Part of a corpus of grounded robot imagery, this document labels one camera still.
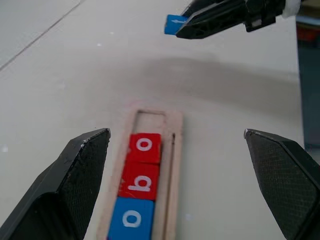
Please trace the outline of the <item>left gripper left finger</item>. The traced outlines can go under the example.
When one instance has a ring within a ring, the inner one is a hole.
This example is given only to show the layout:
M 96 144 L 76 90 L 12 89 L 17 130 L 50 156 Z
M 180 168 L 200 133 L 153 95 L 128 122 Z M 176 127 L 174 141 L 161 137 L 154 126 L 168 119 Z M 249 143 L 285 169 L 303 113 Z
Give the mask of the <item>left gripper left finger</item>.
M 2 240 L 82 240 L 100 191 L 109 128 L 71 139 L 0 228 Z

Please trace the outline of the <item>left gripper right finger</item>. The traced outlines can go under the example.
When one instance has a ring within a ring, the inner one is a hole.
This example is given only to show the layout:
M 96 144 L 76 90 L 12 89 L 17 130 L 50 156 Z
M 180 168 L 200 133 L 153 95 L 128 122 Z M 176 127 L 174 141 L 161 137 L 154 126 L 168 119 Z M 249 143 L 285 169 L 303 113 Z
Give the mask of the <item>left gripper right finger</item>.
M 287 240 L 320 238 L 320 166 L 295 141 L 249 129 L 248 145 L 259 189 Z

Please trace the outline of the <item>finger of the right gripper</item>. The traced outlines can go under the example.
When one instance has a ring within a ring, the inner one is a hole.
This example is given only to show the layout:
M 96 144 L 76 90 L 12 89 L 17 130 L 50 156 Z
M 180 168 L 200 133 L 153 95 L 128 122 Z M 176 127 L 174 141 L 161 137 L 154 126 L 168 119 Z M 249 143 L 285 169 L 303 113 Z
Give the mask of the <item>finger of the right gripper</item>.
M 245 21 L 248 12 L 244 0 L 228 0 L 226 9 L 231 14 L 223 17 L 201 16 L 205 10 L 195 12 L 175 35 L 181 39 L 204 39 Z
M 231 14 L 230 8 L 226 9 L 228 0 L 193 0 L 183 11 L 181 16 L 190 18 L 194 13 L 201 12 L 202 17 L 220 18 Z

